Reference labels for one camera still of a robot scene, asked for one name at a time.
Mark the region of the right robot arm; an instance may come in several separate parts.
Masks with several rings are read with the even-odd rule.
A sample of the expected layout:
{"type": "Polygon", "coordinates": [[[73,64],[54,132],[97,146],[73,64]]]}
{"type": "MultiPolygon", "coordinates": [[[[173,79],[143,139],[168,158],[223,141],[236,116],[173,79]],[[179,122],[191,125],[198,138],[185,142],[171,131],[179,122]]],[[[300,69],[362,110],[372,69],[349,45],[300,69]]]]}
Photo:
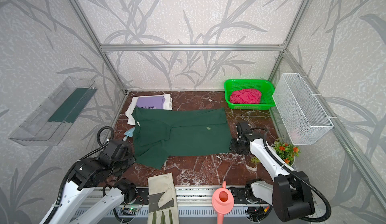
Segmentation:
{"type": "Polygon", "coordinates": [[[236,131],[237,137],[232,139],[230,150],[237,154],[252,154],[273,180],[273,184],[264,180],[249,183],[255,199],[269,203],[282,222],[300,219],[321,223],[331,217],[329,201],[310,183],[307,174],[286,164],[268,144],[267,129],[251,127],[244,121],[236,124],[236,131]]]}

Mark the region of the pink crumpled t-shirt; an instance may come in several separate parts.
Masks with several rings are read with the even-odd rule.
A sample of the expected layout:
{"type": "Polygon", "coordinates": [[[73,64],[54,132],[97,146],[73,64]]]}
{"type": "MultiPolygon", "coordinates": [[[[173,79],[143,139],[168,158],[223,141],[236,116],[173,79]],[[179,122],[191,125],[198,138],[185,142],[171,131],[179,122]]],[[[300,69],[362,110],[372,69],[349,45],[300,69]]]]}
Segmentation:
{"type": "Polygon", "coordinates": [[[257,89],[242,89],[234,91],[230,96],[233,104],[260,104],[262,93],[257,89]]]}

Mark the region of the dark green t-shirt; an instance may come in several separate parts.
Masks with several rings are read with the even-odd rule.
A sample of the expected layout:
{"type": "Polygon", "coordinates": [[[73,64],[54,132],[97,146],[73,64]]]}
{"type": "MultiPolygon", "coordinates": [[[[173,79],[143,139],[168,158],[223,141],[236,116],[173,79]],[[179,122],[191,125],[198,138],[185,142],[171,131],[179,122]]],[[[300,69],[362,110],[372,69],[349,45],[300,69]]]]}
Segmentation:
{"type": "Polygon", "coordinates": [[[224,108],[191,111],[135,108],[136,162],[161,169],[169,157],[229,152],[232,140],[224,108]]]}

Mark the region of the beige gardening glove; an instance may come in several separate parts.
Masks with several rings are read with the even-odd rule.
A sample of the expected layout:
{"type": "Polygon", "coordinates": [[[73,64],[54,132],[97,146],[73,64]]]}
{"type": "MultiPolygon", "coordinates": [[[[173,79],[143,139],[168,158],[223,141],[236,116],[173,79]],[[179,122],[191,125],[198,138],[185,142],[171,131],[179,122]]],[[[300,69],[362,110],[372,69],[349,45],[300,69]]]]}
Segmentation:
{"type": "Polygon", "coordinates": [[[177,194],[171,173],[148,178],[148,224],[178,224],[177,194]]]}

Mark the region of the clear plastic wall shelf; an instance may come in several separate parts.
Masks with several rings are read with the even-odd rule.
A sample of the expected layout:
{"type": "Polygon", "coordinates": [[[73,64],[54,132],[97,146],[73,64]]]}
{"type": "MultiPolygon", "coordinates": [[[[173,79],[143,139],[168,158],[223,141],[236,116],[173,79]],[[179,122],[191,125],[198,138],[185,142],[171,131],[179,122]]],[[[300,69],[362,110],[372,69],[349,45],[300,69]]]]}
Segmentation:
{"type": "Polygon", "coordinates": [[[97,90],[94,80],[67,77],[9,139],[22,146],[57,146],[97,90]]]}

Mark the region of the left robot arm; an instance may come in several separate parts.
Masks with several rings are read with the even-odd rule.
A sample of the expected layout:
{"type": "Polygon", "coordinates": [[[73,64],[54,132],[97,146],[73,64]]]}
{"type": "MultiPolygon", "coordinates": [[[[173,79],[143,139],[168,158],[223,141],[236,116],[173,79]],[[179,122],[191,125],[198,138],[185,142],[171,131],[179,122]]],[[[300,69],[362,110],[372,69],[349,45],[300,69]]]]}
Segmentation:
{"type": "Polygon", "coordinates": [[[99,148],[77,160],[65,174],[55,203],[42,219],[43,224],[96,224],[110,211],[123,203],[133,203],[138,192],[136,185],[122,174],[135,162],[130,146],[123,140],[109,139],[101,142],[104,130],[111,132],[110,126],[102,127],[96,136],[99,148]],[[94,189],[110,176],[118,178],[109,191],[103,190],[103,197],[85,213],[74,219],[73,216],[83,201],[94,189]]]}

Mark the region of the green plastic basket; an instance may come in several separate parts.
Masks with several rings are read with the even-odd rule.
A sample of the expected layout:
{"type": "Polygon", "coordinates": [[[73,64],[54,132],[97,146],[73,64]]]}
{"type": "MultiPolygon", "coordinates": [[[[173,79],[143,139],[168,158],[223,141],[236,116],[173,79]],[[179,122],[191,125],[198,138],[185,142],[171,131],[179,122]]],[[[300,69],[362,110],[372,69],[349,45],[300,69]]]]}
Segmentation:
{"type": "Polygon", "coordinates": [[[261,79],[229,79],[224,83],[230,109],[269,110],[275,106],[271,82],[261,79]]]}

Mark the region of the potted artificial flowers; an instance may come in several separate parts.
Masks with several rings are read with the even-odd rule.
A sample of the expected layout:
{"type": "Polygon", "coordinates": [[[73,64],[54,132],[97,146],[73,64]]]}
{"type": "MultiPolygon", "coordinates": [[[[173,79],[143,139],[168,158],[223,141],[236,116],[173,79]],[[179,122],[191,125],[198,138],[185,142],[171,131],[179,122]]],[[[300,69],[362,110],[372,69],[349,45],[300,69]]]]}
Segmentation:
{"type": "Polygon", "coordinates": [[[284,142],[283,138],[278,138],[272,144],[269,144],[269,146],[272,147],[276,154],[289,166],[294,164],[295,157],[298,157],[301,153],[298,146],[284,142]]]}

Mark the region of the white folded t-shirt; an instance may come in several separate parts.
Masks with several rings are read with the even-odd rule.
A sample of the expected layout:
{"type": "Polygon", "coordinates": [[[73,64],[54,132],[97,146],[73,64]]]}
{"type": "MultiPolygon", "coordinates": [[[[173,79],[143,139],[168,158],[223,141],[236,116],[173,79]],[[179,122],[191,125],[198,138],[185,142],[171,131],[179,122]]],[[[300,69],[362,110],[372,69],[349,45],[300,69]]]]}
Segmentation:
{"type": "MultiPolygon", "coordinates": [[[[165,97],[163,110],[172,110],[172,97],[170,94],[163,94],[165,97]]],[[[128,109],[125,112],[125,116],[128,118],[128,124],[129,125],[135,125],[135,119],[132,116],[134,109],[137,107],[136,102],[139,97],[133,97],[132,101],[128,107],[128,109]]]]}

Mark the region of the light blue garden trowel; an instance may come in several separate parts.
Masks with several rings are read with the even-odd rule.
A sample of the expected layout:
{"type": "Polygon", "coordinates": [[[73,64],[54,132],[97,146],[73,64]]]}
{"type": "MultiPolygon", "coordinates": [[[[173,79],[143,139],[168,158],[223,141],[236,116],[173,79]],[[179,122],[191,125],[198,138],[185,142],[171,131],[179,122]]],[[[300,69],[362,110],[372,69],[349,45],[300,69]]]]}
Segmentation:
{"type": "Polygon", "coordinates": [[[126,141],[128,138],[132,138],[132,137],[133,137],[134,131],[135,131],[135,127],[133,127],[133,128],[131,128],[131,129],[125,131],[124,137],[123,137],[122,140],[123,140],[123,141],[126,141]]]}

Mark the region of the pink watering can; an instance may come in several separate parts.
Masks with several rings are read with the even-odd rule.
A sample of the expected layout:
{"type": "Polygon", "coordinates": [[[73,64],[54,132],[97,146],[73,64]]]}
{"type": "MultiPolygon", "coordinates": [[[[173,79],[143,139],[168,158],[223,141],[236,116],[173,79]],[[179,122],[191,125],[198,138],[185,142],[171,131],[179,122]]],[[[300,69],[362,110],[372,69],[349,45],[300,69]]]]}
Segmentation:
{"type": "Polygon", "coordinates": [[[224,217],[230,213],[234,207],[234,197],[227,188],[224,181],[222,187],[215,190],[212,195],[212,207],[217,214],[217,224],[223,224],[224,217]]]}

